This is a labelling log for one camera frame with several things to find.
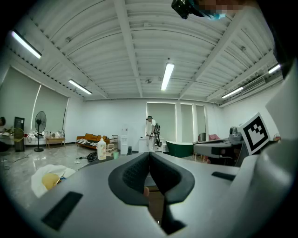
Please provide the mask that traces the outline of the grey roller blind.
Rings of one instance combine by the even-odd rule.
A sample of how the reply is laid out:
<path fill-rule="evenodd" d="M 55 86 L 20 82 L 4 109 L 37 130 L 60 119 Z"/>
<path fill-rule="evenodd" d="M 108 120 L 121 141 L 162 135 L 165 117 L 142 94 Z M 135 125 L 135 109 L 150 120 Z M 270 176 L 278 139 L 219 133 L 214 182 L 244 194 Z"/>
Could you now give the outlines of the grey roller blind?
<path fill-rule="evenodd" d="M 176 105 L 170 103 L 147 103 L 147 115 L 160 126 L 160 137 L 166 141 L 176 140 Z"/>
<path fill-rule="evenodd" d="M 9 68 L 0 87 L 0 117 L 5 128 L 14 126 L 14 118 L 24 119 L 24 132 L 31 131 L 31 120 L 40 84 L 14 68 Z"/>
<path fill-rule="evenodd" d="M 62 130 L 67 102 L 68 97 L 41 86 L 34 107 L 32 130 L 35 130 L 35 118 L 40 111 L 43 111 L 46 115 L 46 132 Z"/>
<path fill-rule="evenodd" d="M 181 104 L 182 142 L 193 142 L 192 105 Z"/>
<path fill-rule="evenodd" d="M 205 110 L 204 106 L 196 105 L 196 116 L 197 116 L 197 131 L 200 135 L 201 133 L 206 133 L 206 122 L 205 122 Z"/>

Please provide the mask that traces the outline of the yellow racket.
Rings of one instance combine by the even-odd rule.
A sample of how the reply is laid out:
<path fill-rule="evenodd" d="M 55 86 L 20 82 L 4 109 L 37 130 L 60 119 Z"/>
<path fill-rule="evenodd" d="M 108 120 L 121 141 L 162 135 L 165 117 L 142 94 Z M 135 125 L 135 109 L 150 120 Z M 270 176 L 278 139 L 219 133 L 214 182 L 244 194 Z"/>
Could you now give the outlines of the yellow racket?
<path fill-rule="evenodd" d="M 24 131 L 21 128 L 13 129 L 14 142 L 21 142 L 24 139 Z"/>

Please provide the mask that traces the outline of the white trash bag bin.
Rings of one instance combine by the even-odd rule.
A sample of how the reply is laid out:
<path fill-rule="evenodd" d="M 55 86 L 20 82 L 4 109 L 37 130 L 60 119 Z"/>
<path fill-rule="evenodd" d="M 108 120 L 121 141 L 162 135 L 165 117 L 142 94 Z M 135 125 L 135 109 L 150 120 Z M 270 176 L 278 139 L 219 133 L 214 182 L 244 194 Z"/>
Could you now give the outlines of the white trash bag bin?
<path fill-rule="evenodd" d="M 70 168 L 67 168 L 63 165 L 46 165 L 39 168 L 34 175 L 31 176 L 31 189 L 37 198 L 42 197 L 47 190 L 42 184 L 42 177 L 47 173 L 57 174 L 60 178 L 64 176 L 66 179 L 72 176 L 76 171 Z"/>

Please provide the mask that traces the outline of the white detergent bottle orange label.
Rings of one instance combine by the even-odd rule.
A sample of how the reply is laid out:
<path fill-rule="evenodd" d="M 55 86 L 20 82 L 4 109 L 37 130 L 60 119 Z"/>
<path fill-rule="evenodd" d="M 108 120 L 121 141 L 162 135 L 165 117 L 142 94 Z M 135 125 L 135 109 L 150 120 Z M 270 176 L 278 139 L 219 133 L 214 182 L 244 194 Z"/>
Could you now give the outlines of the white detergent bottle orange label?
<path fill-rule="evenodd" d="M 97 142 L 97 158 L 99 160 L 105 160 L 107 156 L 106 153 L 106 142 L 101 138 L 100 141 Z"/>

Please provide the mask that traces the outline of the white water dispenser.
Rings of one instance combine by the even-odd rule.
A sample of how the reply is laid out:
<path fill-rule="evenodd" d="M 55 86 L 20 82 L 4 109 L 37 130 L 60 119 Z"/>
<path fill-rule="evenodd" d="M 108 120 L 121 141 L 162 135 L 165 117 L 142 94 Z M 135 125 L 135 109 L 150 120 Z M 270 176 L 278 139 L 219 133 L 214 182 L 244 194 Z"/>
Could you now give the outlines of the white water dispenser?
<path fill-rule="evenodd" d="M 121 151 L 121 155 L 127 155 L 128 153 L 128 127 L 127 126 L 124 126 L 122 128 L 122 132 L 121 132 L 121 136 L 120 136 L 120 139 L 121 139 L 121 148 L 120 148 L 120 151 Z"/>

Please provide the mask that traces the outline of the orange sofa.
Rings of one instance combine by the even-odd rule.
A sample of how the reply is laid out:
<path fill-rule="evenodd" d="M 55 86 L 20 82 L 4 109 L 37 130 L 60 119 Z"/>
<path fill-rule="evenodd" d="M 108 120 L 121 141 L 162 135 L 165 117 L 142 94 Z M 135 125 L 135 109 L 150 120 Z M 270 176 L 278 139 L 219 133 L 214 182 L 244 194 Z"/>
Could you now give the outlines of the orange sofa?
<path fill-rule="evenodd" d="M 84 136 L 77 136 L 76 143 L 77 145 L 96 149 L 97 143 L 103 139 L 103 141 L 108 145 L 110 143 L 110 139 L 107 136 L 101 136 L 101 135 L 93 135 L 86 133 Z"/>

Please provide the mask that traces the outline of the dark green bathtub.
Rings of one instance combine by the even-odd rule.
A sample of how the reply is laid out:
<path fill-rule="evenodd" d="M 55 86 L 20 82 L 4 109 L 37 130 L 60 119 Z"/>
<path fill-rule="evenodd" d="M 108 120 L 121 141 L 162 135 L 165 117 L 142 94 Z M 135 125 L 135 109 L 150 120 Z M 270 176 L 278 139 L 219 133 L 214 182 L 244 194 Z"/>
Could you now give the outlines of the dark green bathtub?
<path fill-rule="evenodd" d="M 178 158 L 185 158 L 193 154 L 194 144 L 191 142 L 166 141 L 168 154 Z"/>

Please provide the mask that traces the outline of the white cabinet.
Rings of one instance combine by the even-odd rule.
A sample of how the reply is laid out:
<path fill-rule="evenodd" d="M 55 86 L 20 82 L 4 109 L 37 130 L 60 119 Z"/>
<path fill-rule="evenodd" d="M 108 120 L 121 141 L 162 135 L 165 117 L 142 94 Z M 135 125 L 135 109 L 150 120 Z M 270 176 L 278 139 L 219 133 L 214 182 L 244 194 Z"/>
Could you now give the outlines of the white cabinet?
<path fill-rule="evenodd" d="M 138 151 L 139 151 L 139 153 L 149 152 L 149 138 L 148 137 L 139 139 Z M 157 145 L 157 143 L 155 143 L 154 152 L 162 152 L 163 153 L 163 151 L 164 151 L 164 145 L 163 145 L 163 140 L 161 139 L 160 147 Z"/>

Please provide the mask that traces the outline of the long white table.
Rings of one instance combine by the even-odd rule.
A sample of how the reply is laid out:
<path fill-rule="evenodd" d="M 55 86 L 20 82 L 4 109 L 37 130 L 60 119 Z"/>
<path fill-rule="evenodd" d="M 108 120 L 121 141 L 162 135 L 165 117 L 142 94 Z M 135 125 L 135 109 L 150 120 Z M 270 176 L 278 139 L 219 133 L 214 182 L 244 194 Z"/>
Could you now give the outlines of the long white table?
<path fill-rule="evenodd" d="M 14 145 L 16 143 L 13 135 L 8 136 L 8 135 L 4 135 L 3 133 L 0 133 L 0 141 L 8 145 Z M 38 145 L 38 139 L 36 137 L 24 137 L 22 141 L 26 146 Z M 45 145 L 45 144 L 46 144 L 45 138 L 39 139 L 39 145 Z"/>

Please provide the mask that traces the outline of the low wooden table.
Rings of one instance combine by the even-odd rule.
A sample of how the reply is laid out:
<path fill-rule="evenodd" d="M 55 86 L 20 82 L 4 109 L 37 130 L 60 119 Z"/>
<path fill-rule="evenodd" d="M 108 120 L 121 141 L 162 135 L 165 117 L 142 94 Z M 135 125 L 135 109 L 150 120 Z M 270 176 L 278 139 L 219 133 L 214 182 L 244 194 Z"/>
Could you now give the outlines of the low wooden table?
<path fill-rule="evenodd" d="M 46 146 L 48 148 L 50 148 L 51 144 L 58 144 L 58 143 L 60 143 L 63 146 L 66 146 L 64 137 L 45 137 L 45 139 L 46 139 Z"/>

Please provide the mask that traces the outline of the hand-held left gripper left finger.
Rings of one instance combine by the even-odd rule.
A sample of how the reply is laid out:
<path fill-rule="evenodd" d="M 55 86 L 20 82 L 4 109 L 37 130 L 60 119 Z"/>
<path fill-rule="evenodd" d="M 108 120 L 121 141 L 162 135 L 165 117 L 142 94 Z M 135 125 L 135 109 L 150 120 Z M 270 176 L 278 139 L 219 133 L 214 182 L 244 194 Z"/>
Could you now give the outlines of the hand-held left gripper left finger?
<path fill-rule="evenodd" d="M 31 206 L 43 238 L 164 238 L 144 196 L 147 153 L 90 165 Z"/>

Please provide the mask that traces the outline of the white air conditioner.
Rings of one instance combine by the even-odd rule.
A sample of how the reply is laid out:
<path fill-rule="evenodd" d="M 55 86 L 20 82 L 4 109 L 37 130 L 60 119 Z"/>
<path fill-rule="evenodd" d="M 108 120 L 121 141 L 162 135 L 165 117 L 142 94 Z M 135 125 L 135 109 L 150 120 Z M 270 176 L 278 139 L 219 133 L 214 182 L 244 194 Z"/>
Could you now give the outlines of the white air conditioner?
<path fill-rule="evenodd" d="M 265 84 L 264 77 L 260 77 L 243 86 L 241 93 L 247 93 Z"/>

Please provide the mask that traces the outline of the yellow cloth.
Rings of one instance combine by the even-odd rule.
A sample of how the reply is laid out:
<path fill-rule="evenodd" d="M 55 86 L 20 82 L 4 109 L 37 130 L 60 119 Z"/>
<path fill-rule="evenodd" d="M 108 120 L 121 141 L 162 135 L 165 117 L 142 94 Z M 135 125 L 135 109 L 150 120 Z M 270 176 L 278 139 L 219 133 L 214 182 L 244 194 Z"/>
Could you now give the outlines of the yellow cloth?
<path fill-rule="evenodd" d="M 42 177 L 41 181 L 47 190 L 51 190 L 59 183 L 60 177 L 54 173 L 47 173 Z"/>

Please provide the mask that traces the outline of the black tower appliance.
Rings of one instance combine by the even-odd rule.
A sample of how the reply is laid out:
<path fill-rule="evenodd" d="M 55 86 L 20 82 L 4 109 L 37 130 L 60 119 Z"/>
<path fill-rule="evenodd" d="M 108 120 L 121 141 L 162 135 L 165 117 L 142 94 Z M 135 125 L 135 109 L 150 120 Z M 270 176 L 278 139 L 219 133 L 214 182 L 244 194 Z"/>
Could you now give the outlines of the black tower appliance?
<path fill-rule="evenodd" d="M 24 118 L 20 118 L 20 117 L 15 117 L 14 118 L 14 128 L 21 128 L 24 130 Z M 24 146 L 24 142 L 16 142 L 14 144 L 14 148 L 16 152 L 24 152 L 25 151 L 25 146 Z"/>

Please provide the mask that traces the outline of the black standing fan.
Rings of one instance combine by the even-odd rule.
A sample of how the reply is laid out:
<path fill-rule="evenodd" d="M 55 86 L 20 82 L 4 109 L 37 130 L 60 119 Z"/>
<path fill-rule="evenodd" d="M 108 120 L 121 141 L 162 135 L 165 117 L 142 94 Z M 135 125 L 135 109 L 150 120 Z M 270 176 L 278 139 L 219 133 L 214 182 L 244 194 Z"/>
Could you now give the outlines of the black standing fan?
<path fill-rule="evenodd" d="M 40 138 L 43 137 L 42 133 L 45 131 L 47 123 L 46 114 L 44 111 L 37 113 L 35 117 L 35 129 L 36 129 L 36 138 L 37 138 L 37 147 L 34 148 L 35 152 L 42 152 L 44 149 L 40 147 Z"/>

